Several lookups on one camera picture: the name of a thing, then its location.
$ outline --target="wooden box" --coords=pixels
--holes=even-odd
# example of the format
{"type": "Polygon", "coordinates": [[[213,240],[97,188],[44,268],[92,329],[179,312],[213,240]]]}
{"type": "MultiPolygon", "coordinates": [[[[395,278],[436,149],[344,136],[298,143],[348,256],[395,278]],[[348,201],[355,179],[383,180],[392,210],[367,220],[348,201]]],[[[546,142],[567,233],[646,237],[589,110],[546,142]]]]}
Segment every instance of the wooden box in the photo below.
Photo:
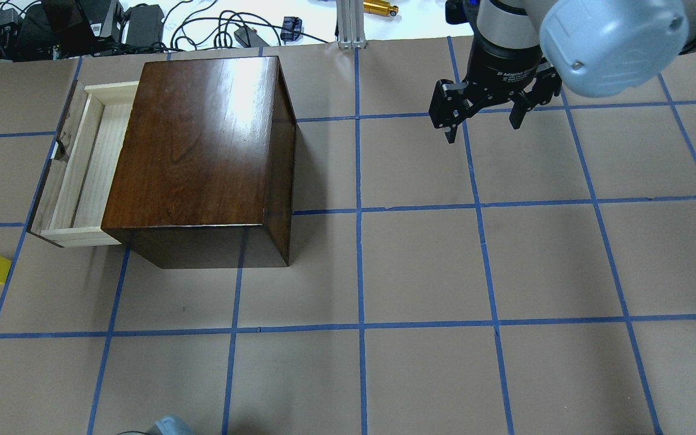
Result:
{"type": "Polygon", "coordinates": [[[162,268],[235,267],[241,250],[248,267],[288,264],[295,119],[278,58],[147,63],[138,83],[83,90],[83,115],[70,110],[61,133],[68,163],[51,164],[31,232],[121,242],[162,268]],[[132,108],[119,102],[131,89],[132,108]]]}

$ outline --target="metal bracket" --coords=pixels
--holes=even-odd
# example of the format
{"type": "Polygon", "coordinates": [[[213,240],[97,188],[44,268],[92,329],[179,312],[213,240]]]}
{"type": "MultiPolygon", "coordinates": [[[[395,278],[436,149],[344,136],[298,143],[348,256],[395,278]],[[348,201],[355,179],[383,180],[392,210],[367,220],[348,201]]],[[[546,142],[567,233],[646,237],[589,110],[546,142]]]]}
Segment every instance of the metal bracket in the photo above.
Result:
{"type": "Polygon", "coordinates": [[[341,50],[364,48],[364,1],[337,0],[338,47],[341,50]]]}

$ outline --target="gold metal cylinder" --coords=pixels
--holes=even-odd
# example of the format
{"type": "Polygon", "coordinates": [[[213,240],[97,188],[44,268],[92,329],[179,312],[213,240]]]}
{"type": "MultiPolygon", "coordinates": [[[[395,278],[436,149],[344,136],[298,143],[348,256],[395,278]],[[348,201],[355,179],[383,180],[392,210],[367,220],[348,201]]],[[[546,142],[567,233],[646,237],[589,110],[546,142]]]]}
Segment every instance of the gold metal cylinder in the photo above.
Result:
{"type": "Polygon", "coordinates": [[[392,6],[384,0],[364,0],[364,11],[378,16],[396,16],[399,6],[392,6]]]}

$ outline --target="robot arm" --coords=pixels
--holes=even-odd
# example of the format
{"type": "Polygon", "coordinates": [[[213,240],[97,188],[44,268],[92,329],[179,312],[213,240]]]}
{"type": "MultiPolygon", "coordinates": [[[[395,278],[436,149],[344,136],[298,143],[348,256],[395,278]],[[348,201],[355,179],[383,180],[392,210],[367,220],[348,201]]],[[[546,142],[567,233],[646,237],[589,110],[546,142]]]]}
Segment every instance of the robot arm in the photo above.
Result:
{"type": "Polygon", "coordinates": [[[483,108],[512,101],[519,129],[563,82],[583,96],[614,95],[696,51],[696,0],[448,0],[445,19],[474,31],[466,75],[439,80],[428,110],[449,143],[483,108]]]}

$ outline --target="light blue object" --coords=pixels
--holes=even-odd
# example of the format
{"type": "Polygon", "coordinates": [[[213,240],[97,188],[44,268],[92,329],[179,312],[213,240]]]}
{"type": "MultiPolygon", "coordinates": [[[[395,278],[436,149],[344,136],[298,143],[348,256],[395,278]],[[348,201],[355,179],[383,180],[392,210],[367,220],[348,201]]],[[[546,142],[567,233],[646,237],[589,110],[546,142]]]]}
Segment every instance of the light blue object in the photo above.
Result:
{"type": "Polygon", "coordinates": [[[560,0],[544,17],[539,42],[572,91],[608,97],[657,75],[688,33],[682,0],[560,0]]]}
{"type": "Polygon", "coordinates": [[[149,430],[152,435],[195,435],[193,430],[177,416],[164,416],[149,430]]]}

